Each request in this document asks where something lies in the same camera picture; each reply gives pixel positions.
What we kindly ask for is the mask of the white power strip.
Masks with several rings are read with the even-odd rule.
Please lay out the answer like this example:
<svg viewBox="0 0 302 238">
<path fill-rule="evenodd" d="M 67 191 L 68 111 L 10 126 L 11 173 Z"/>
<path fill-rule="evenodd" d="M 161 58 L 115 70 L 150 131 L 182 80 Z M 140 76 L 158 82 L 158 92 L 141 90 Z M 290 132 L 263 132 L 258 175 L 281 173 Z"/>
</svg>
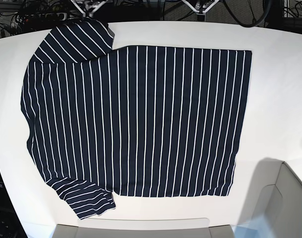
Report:
<svg viewBox="0 0 302 238">
<path fill-rule="evenodd" d="M 68 19 L 68 14 L 64 12 L 55 13 L 37 13 L 25 15 L 26 19 L 36 19 L 40 21 L 65 21 Z"/>
</svg>

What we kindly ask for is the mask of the grey tray at bottom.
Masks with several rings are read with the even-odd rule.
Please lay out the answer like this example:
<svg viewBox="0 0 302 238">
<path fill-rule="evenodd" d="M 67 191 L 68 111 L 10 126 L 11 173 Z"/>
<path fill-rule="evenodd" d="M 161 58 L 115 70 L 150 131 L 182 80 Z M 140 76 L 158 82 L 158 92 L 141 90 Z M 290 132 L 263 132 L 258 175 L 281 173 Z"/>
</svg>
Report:
<svg viewBox="0 0 302 238">
<path fill-rule="evenodd" d="M 233 238 L 230 225 L 211 227 L 208 218 L 113 220 L 88 218 L 57 225 L 53 238 Z"/>
</svg>

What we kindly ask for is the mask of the grey bin at right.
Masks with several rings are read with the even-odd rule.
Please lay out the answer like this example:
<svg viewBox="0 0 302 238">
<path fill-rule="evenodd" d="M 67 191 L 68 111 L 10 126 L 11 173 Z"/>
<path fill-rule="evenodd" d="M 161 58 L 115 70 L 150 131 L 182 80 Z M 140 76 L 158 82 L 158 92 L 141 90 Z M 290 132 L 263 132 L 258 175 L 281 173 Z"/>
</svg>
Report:
<svg viewBox="0 0 302 238">
<path fill-rule="evenodd" d="M 248 192 L 236 238 L 302 238 L 302 182 L 285 162 L 276 176 L 259 193 Z"/>
</svg>

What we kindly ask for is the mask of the white frame bracket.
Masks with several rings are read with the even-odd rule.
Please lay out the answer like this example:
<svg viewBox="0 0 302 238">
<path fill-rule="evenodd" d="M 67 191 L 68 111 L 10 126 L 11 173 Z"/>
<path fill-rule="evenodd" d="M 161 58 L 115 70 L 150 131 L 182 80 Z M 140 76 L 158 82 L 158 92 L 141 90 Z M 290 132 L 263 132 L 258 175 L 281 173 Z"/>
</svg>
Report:
<svg viewBox="0 0 302 238">
<path fill-rule="evenodd" d="M 92 18 L 93 15 L 107 3 L 107 0 L 71 0 L 83 17 Z"/>
<path fill-rule="evenodd" d="M 207 13 L 219 2 L 220 0 L 182 0 L 182 3 L 190 9 L 187 16 L 182 19 L 195 14 L 197 21 L 206 22 Z"/>
</svg>

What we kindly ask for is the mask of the white frame bracket right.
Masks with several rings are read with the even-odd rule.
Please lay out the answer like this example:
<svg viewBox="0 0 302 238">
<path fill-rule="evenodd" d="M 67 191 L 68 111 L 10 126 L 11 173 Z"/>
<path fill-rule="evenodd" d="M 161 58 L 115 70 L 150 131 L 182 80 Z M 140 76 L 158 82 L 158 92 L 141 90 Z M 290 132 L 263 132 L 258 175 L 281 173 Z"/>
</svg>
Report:
<svg viewBox="0 0 302 238">
<path fill-rule="evenodd" d="M 187 16 L 182 19 L 195 14 L 197 21 L 206 22 L 207 13 L 219 2 L 220 0 L 182 0 L 182 3 L 190 9 Z"/>
</svg>

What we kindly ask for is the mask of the black equipment rack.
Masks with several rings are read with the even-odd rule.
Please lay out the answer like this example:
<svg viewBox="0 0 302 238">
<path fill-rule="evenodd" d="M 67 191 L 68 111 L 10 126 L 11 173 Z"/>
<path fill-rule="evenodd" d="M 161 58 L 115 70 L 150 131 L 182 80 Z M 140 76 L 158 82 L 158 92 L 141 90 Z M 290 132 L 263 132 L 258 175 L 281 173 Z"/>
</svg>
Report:
<svg viewBox="0 0 302 238">
<path fill-rule="evenodd" d="M 0 173 L 0 238 L 26 237 Z"/>
</svg>

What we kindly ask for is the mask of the navy white striped T-shirt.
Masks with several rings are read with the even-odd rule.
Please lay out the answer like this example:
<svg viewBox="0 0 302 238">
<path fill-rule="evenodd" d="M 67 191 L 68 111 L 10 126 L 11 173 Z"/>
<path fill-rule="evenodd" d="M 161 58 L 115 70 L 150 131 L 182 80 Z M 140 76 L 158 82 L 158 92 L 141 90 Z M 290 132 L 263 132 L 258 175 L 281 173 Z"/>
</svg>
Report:
<svg viewBox="0 0 302 238">
<path fill-rule="evenodd" d="M 53 28 L 33 53 L 21 110 L 44 182 L 80 219 L 113 195 L 227 196 L 252 52 L 127 46 L 85 19 Z"/>
</svg>

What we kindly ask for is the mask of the white frame bracket left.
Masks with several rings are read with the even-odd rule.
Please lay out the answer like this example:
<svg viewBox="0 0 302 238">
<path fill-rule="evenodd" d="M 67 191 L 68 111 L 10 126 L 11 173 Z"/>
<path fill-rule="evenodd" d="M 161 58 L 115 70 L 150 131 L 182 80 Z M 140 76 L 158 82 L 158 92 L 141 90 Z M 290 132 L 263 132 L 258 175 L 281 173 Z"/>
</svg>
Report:
<svg viewBox="0 0 302 238">
<path fill-rule="evenodd" d="M 93 15 L 107 3 L 107 0 L 71 0 L 83 17 L 92 18 Z"/>
</svg>

